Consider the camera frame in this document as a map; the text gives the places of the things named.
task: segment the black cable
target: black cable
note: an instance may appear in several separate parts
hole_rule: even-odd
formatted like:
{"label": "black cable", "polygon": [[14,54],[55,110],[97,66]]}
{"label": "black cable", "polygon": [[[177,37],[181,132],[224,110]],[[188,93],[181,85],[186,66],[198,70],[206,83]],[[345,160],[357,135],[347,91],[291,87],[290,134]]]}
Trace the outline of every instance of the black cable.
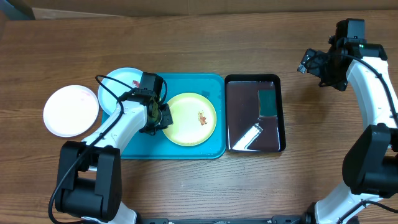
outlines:
{"label": "black cable", "polygon": [[77,159],[74,161],[74,163],[70,166],[70,168],[68,169],[68,171],[65,173],[65,175],[62,177],[61,181],[59,182],[59,184],[57,185],[57,187],[55,188],[54,192],[51,195],[50,198],[50,202],[49,202],[49,218],[50,220],[54,223],[54,224],[81,224],[81,223],[98,223],[96,221],[93,220],[79,220],[79,221],[75,221],[75,222],[59,222],[58,220],[55,219],[53,213],[52,213],[52,205],[54,203],[55,200],[55,195],[57,194],[57,192],[59,191],[60,187],[62,186],[63,182],[65,181],[65,179],[68,177],[68,175],[70,174],[70,172],[72,171],[73,168],[75,168],[78,164],[80,165],[81,160],[89,153],[93,150],[94,145],[96,143],[98,143],[103,136],[105,136],[115,125],[116,123],[120,120],[120,118],[123,115],[123,111],[124,111],[124,107],[122,102],[119,100],[119,98],[110,90],[108,89],[104,84],[101,83],[101,81],[98,79],[98,77],[103,77],[103,78],[108,78],[110,80],[116,81],[122,85],[125,85],[129,88],[131,88],[133,90],[132,87],[130,87],[129,85],[119,81],[119,80],[115,80],[114,78],[111,77],[105,77],[103,75],[97,75],[95,76],[95,80],[99,83],[99,85],[101,85],[106,91],[108,91],[115,99],[116,101],[119,103],[120,105],[120,113],[118,115],[118,117],[102,132],[99,134],[98,138],[96,138],[89,146],[86,147],[86,149],[77,157]]}
{"label": "black cable", "polygon": [[379,202],[373,202],[371,200],[363,200],[362,202],[359,202],[357,205],[355,205],[352,209],[350,209],[348,212],[346,212],[341,218],[338,219],[337,224],[341,224],[344,222],[344,220],[349,217],[353,212],[357,211],[361,206],[366,207],[366,204],[372,204],[372,205],[376,205],[378,207],[381,207],[389,212],[393,212],[393,213],[397,213],[398,214],[398,210],[397,209],[393,209],[391,207],[388,207],[386,205],[383,205]]}
{"label": "black cable", "polygon": [[167,84],[166,84],[166,81],[163,80],[163,83],[164,83],[165,92],[164,92],[164,96],[162,97],[162,99],[159,102],[159,105],[162,105],[164,103],[164,101],[166,100],[166,96],[167,96]]}
{"label": "black cable", "polygon": [[[319,65],[317,67],[309,67],[308,66],[308,63],[312,63],[312,61],[315,58],[324,57],[324,56],[328,56],[328,58],[321,65]],[[394,119],[394,122],[395,122],[396,126],[398,127],[398,114],[397,114],[396,108],[394,106],[394,102],[392,100],[391,92],[390,92],[390,89],[388,88],[388,85],[387,85],[386,81],[383,79],[381,73],[379,73],[375,68],[373,68],[370,64],[366,63],[364,60],[362,60],[360,58],[357,58],[357,57],[354,57],[354,56],[351,56],[351,55],[336,54],[336,53],[324,53],[324,54],[318,54],[318,55],[312,56],[310,59],[308,59],[304,63],[304,67],[307,70],[319,68],[319,67],[323,66],[324,64],[326,64],[331,59],[331,56],[333,56],[333,57],[346,57],[346,58],[350,58],[350,59],[356,60],[356,61],[360,62],[361,64],[363,64],[364,66],[366,66],[370,71],[372,71],[378,77],[378,79],[381,82],[381,85],[383,86],[384,91],[386,92],[388,104],[390,106],[391,113],[392,113],[392,118]]]}

